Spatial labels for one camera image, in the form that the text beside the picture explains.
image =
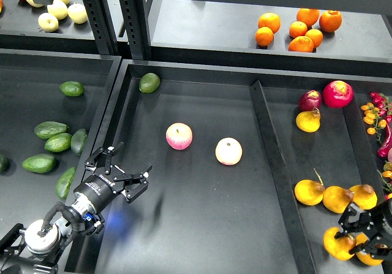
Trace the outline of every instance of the black divider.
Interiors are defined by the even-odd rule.
[[[249,90],[298,271],[299,273],[316,273],[293,194],[292,180],[288,175],[281,144],[271,121],[263,87],[259,81],[256,81],[249,87]]]

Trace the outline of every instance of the silver metal part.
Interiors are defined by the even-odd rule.
[[[39,236],[38,232],[41,231],[42,223],[42,219],[35,221],[24,233],[24,240],[26,241],[27,248],[36,256],[44,256],[49,253],[60,239],[59,229],[55,224],[46,236]]]
[[[93,214],[97,213],[96,208],[90,202],[90,200],[80,192],[75,192],[75,202],[71,205],[71,207],[79,213],[80,216],[84,216],[87,212],[91,212]]]

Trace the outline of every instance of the fruit stem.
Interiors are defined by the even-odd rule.
[[[317,173],[315,168],[313,168],[313,170],[316,173],[316,175],[318,176],[318,179],[320,180],[321,185],[324,186],[323,180],[321,179],[321,176],[319,175],[319,173]]]

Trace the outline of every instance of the yellow pear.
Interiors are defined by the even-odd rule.
[[[340,186],[330,186],[323,194],[324,206],[337,214],[344,212],[345,208],[354,199],[354,193]]]

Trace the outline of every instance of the tray compartment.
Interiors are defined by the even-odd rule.
[[[204,83],[208,76],[230,80],[230,74],[148,64],[156,66],[122,64],[119,78],[129,90],[116,102],[124,108],[114,141],[125,143],[116,158],[126,172],[153,164],[149,188],[131,205],[112,203],[96,273],[296,273],[246,79]],[[152,94],[138,90],[146,72],[162,79]],[[193,130],[183,151],[165,139],[177,121]],[[243,147],[232,167],[215,158],[224,137]]]
[[[89,137],[81,158],[91,153],[102,139],[97,133],[119,61],[109,56],[0,50],[0,153],[10,160],[9,169],[0,175],[0,236],[16,223],[29,226],[42,219],[60,201],[55,194],[58,179],[77,166],[69,194],[74,199],[72,190],[83,177],[84,165],[70,149],[55,154],[58,164],[45,174],[25,171],[21,163],[46,152],[45,141],[34,134],[43,121],[66,123],[71,134],[86,128]],[[65,97],[59,86],[68,80],[81,81],[84,95]]]

